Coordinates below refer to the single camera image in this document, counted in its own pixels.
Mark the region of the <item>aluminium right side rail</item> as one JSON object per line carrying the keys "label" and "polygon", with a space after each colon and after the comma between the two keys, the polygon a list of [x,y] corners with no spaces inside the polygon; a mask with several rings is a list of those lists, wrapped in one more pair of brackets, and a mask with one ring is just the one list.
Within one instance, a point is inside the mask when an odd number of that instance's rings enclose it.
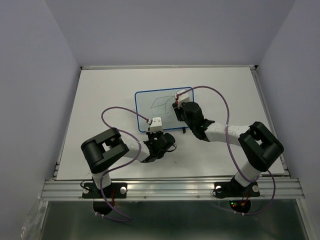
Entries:
{"label": "aluminium right side rail", "polygon": [[[257,71],[258,66],[257,65],[253,65],[253,66],[250,66],[249,68],[250,68],[250,71],[251,71],[251,74],[252,74],[252,77],[253,77],[253,80],[254,80],[254,83],[255,83],[259,98],[261,100],[262,107],[264,109],[264,112],[265,112],[265,115],[266,115],[266,119],[267,119],[267,122],[268,122],[269,127],[270,127],[270,131],[276,137],[278,137],[276,129],[275,129],[275,126],[274,126],[274,123],[273,123],[273,120],[272,120],[272,116],[270,114],[270,111],[269,111],[269,108],[268,108],[268,105],[267,105],[267,101],[266,101],[266,98],[265,98],[265,95],[263,93],[262,86],[261,86],[261,83],[260,83],[260,80],[259,80],[258,71]],[[278,176],[278,177],[281,176],[281,177],[286,177],[286,178],[291,177],[289,169],[288,169],[288,166],[287,166],[287,163],[286,163],[285,158],[284,158],[284,155],[281,154],[279,159],[281,161],[281,164],[282,164],[282,167],[283,167],[283,170],[284,170],[284,174],[278,173],[278,174],[276,174],[276,176]]]}

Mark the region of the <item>aluminium rail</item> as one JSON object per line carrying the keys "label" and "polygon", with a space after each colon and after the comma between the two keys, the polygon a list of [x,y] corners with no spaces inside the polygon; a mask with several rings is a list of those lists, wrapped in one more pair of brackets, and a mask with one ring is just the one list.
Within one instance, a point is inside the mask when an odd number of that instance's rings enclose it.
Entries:
{"label": "aluminium rail", "polygon": [[[227,178],[186,178],[160,180],[126,180],[126,189],[108,200],[116,202],[140,201],[216,201],[213,191],[216,182],[226,182]],[[46,181],[40,197],[44,201],[89,201],[92,199],[82,182],[51,180]],[[276,177],[272,181],[263,177],[257,182],[260,196],[258,200],[295,200],[304,199],[305,195],[298,179]]]}
{"label": "aluminium rail", "polygon": [[256,70],[258,65],[92,65],[81,66],[81,70],[133,70],[133,69],[182,69],[182,68],[249,68]]}
{"label": "aluminium rail", "polygon": [[[259,80],[258,71],[257,71],[258,66],[257,65],[253,65],[253,66],[250,66],[249,68],[250,68],[250,71],[251,71],[251,74],[252,74],[252,77],[253,77],[253,80],[254,80],[254,83],[255,83],[259,98],[261,100],[262,107],[264,109],[264,112],[265,112],[265,115],[266,115],[266,119],[267,119],[267,122],[268,122],[269,127],[270,127],[270,131],[276,137],[278,137],[276,129],[275,129],[275,126],[274,126],[274,123],[273,123],[273,120],[272,120],[272,116],[270,114],[270,111],[269,111],[269,108],[268,108],[268,105],[267,105],[267,101],[266,101],[266,98],[265,98],[265,95],[263,93],[262,86],[261,86],[261,83],[260,83],[260,80]],[[283,167],[283,170],[284,170],[284,174],[278,173],[278,174],[276,174],[276,176],[278,176],[278,177],[281,176],[281,177],[286,177],[286,178],[291,177],[289,169],[288,169],[288,166],[287,166],[287,163],[286,163],[285,158],[284,158],[284,155],[281,154],[279,159],[281,161],[281,164],[282,164],[282,167]]]}

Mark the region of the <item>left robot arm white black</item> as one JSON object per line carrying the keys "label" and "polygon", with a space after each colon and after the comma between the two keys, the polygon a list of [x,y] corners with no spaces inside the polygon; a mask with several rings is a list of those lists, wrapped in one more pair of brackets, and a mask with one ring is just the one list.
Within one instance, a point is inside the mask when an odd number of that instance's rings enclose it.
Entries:
{"label": "left robot arm white black", "polygon": [[139,141],[132,134],[129,138],[122,136],[123,131],[112,127],[81,145],[81,151],[89,166],[94,185],[94,191],[100,197],[111,193],[111,166],[121,158],[143,164],[162,159],[166,153],[176,150],[176,140],[162,130],[147,132],[147,140]]}

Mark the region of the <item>blue framed whiteboard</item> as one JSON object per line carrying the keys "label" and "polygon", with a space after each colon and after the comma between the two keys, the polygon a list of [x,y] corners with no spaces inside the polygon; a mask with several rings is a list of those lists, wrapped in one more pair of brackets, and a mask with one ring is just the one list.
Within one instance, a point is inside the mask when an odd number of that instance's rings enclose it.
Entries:
{"label": "blue framed whiteboard", "polygon": [[187,128],[184,122],[177,120],[172,104],[177,92],[188,89],[190,87],[138,91],[134,94],[136,112],[150,120],[160,117],[165,131]]}

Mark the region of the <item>aluminium front rail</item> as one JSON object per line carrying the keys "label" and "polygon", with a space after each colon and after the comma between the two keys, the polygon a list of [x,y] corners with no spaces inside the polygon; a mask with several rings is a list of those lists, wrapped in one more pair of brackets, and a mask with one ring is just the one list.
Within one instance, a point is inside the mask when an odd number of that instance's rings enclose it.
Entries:
{"label": "aluminium front rail", "polygon": [[[216,201],[213,191],[216,182],[226,182],[227,178],[186,178],[160,180],[126,180],[126,189],[108,200],[116,202],[140,201]],[[92,199],[82,182],[51,180],[46,181],[40,197],[44,201],[89,201]],[[276,177],[272,181],[263,177],[257,182],[260,196],[258,200],[295,200],[304,199],[305,195],[298,179]]]}

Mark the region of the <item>aluminium back rail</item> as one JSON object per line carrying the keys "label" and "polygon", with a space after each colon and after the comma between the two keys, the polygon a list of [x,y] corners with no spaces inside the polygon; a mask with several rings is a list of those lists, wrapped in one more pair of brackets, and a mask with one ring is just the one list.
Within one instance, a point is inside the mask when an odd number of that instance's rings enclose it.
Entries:
{"label": "aluminium back rail", "polygon": [[81,66],[81,70],[133,70],[133,69],[182,69],[182,68],[249,68],[256,70],[258,65],[92,65]]}

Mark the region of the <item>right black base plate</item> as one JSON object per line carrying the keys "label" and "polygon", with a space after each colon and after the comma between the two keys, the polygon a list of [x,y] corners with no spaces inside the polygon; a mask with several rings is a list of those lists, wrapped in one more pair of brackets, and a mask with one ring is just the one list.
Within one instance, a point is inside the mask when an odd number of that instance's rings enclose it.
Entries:
{"label": "right black base plate", "polygon": [[260,190],[257,182],[252,182],[248,186],[243,187],[238,182],[215,182],[212,190],[214,197],[218,199],[224,198],[242,198],[242,197],[259,197]]}

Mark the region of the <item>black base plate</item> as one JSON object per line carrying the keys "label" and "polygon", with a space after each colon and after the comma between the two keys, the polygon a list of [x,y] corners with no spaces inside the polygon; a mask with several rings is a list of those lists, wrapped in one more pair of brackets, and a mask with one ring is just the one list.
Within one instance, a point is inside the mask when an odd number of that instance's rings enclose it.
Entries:
{"label": "black base plate", "polygon": [[215,182],[212,190],[214,197],[218,199],[224,198],[242,198],[242,197],[259,197],[260,190],[257,182],[252,182],[248,186],[243,187],[238,182]]}
{"label": "black base plate", "polygon": [[[80,184],[83,199],[102,199],[103,195],[94,182]],[[103,189],[105,197],[111,199],[125,199],[127,197],[128,184],[125,182],[112,182],[111,185]]]}

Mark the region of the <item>clear plastic sheet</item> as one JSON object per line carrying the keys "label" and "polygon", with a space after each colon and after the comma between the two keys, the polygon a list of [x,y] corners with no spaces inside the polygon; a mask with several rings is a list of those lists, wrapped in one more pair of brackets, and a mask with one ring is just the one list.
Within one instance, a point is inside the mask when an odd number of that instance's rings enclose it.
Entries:
{"label": "clear plastic sheet", "polygon": [[38,197],[23,221],[21,240],[40,240],[48,202]]}

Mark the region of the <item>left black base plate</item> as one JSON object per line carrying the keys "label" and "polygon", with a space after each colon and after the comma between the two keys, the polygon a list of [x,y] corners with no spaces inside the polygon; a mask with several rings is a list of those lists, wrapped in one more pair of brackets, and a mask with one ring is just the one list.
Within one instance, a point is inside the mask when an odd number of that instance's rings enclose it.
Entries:
{"label": "left black base plate", "polygon": [[[83,199],[102,199],[103,195],[94,182],[80,184]],[[111,199],[125,199],[127,197],[128,184],[125,182],[112,182],[111,185],[103,189],[105,197]]]}

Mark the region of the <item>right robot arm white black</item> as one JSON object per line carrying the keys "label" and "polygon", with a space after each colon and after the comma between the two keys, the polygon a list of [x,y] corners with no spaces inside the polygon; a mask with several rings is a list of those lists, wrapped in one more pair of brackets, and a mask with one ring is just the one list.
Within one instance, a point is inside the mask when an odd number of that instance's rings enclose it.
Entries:
{"label": "right robot arm white black", "polygon": [[[259,121],[251,125],[221,124],[203,116],[196,102],[177,102],[172,104],[180,122],[186,123],[193,135],[205,142],[226,143],[237,173],[230,181],[231,192],[242,195],[249,184],[265,173],[284,152],[280,141]],[[241,147],[247,162],[240,168],[233,156],[231,145]]]}

